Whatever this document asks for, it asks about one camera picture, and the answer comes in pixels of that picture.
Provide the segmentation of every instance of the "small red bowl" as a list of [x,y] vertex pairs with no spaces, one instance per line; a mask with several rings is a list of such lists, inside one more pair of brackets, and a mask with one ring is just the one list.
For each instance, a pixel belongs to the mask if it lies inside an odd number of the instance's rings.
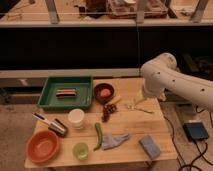
[[[107,97],[101,97],[100,94],[103,89],[108,89],[110,91],[110,95]],[[114,97],[114,91],[115,90],[112,85],[108,83],[100,83],[96,85],[94,88],[94,97],[99,103],[105,104],[109,102],[110,100],[112,100],[112,98]]]
[[26,155],[33,163],[43,163],[59,150],[58,136],[49,130],[33,135],[27,143]]

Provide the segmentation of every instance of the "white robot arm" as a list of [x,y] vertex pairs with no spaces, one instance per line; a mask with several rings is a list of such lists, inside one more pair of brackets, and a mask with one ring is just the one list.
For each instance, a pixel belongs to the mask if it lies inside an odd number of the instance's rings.
[[213,111],[213,82],[182,74],[176,69],[176,59],[170,53],[160,54],[143,64],[143,97],[160,98],[166,88],[206,110]]

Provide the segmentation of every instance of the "floor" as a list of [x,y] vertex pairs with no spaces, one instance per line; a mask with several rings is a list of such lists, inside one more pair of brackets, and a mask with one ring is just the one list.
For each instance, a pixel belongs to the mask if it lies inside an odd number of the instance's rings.
[[[175,129],[175,143],[183,156],[186,163],[192,161],[198,155],[198,151],[193,143],[189,143],[180,123],[182,113],[177,110],[176,102],[161,102],[161,108],[164,115],[171,120]],[[35,104],[1,104],[0,105],[0,170],[1,171],[45,171],[47,169],[25,169],[25,145],[30,138],[36,120],[32,117],[32,113],[38,111]],[[207,140],[209,144],[206,158],[213,161],[213,129],[210,124],[208,112],[202,112],[196,115],[197,119],[204,122],[206,129],[210,135]],[[199,166],[204,171],[212,171],[213,167],[206,164],[202,159],[196,161],[196,166]],[[59,171],[145,171],[147,170],[143,163],[133,164],[113,164],[96,165],[96,166],[81,166],[73,168],[57,168]],[[177,171],[179,164],[177,160],[160,161],[153,165],[154,171]]]

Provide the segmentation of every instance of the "green cup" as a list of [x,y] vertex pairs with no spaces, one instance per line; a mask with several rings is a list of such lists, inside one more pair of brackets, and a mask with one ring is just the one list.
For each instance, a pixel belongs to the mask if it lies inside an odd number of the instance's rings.
[[74,145],[72,152],[78,160],[86,160],[88,157],[89,148],[86,143],[80,142]]

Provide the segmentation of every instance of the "green tray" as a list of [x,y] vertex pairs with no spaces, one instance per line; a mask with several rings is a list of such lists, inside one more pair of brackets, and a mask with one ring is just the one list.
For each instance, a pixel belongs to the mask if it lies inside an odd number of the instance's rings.
[[[38,101],[38,107],[44,110],[88,109],[92,103],[93,78],[85,77],[49,77]],[[59,99],[56,90],[76,88],[76,97]]]

